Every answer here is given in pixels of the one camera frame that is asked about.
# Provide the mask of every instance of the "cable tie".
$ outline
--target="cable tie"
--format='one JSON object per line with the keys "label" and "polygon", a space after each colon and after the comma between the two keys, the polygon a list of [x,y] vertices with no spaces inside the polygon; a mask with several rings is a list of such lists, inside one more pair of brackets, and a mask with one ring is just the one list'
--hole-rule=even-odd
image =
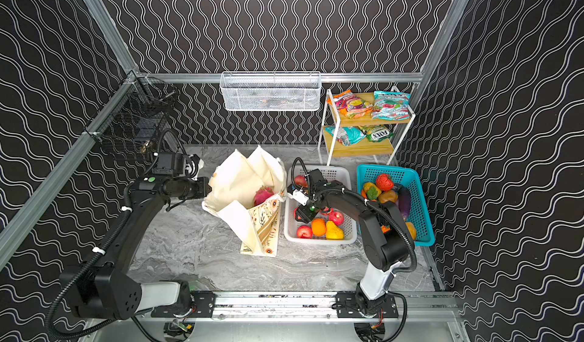
{"label": "cable tie", "polygon": [[93,252],[95,252],[95,253],[101,253],[101,254],[102,254],[102,256],[104,256],[104,255],[106,254],[106,251],[102,250],[102,249],[101,249],[101,248],[99,248],[99,247],[94,247],[94,248],[92,249],[92,251],[93,251]]}

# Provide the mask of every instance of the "wall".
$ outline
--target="wall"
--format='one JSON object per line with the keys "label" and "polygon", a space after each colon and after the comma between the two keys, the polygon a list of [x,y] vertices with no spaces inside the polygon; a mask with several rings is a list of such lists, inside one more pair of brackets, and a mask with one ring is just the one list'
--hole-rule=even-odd
{"label": "wall", "polygon": [[[4,229],[125,74],[82,0],[0,0],[0,67]],[[0,271],[0,341],[47,340],[44,313],[63,265],[103,237],[136,175],[95,149],[79,166]],[[83,326],[58,312],[61,330]]]}
{"label": "wall", "polygon": [[[140,70],[153,73],[419,72],[450,1],[103,0]],[[228,113],[216,85],[184,93],[175,124],[187,142],[317,141],[319,112]]]}
{"label": "wall", "polygon": [[473,341],[584,331],[584,0],[471,0],[399,161]]}

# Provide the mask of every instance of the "wooden shelf board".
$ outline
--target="wooden shelf board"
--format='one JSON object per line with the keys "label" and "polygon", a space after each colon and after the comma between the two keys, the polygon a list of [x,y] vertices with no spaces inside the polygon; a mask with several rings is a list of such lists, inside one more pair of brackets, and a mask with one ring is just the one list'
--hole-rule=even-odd
{"label": "wooden shelf board", "polygon": [[[330,135],[323,128],[323,133],[325,137],[326,149],[331,152],[332,135]],[[344,146],[338,141],[335,143],[335,149],[332,153],[333,157],[354,157],[354,156],[373,156],[373,155],[390,155],[394,152],[394,148],[391,146],[389,139],[384,139],[383,141],[369,141],[367,138],[363,138],[360,142],[351,145]]]}
{"label": "wooden shelf board", "polygon": [[[365,92],[361,94],[355,94],[355,96],[373,104],[375,102],[373,92]],[[409,123],[410,119],[405,120],[384,120],[384,119],[373,119],[371,118],[371,112],[363,115],[357,119],[349,119],[339,113],[340,116],[340,126],[341,127],[362,127],[363,125],[384,125],[384,124],[406,124]]]}

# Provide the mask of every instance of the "cream fabric bag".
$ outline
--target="cream fabric bag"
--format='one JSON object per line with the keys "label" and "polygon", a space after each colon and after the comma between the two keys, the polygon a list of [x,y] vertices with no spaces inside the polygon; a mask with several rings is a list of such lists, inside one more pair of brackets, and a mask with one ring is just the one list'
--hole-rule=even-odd
{"label": "cream fabric bag", "polygon": [[[286,199],[286,171],[280,159],[261,146],[245,158],[237,149],[216,169],[203,200],[203,209],[225,221],[242,240],[241,253],[276,255],[281,203]],[[261,186],[274,192],[264,203],[253,206]]]}

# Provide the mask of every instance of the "black wire basket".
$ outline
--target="black wire basket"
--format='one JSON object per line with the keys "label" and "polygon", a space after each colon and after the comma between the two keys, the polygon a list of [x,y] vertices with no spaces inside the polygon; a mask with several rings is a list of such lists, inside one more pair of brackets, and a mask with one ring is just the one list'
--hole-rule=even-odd
{"label": "black wire basket", "polygon": [[[120,160],[151,161],[178,95],[179,90],[164,81],[136,79],[94,137],[101,151]],[[158,150],[163,149],[168,149],[164,140]]]}

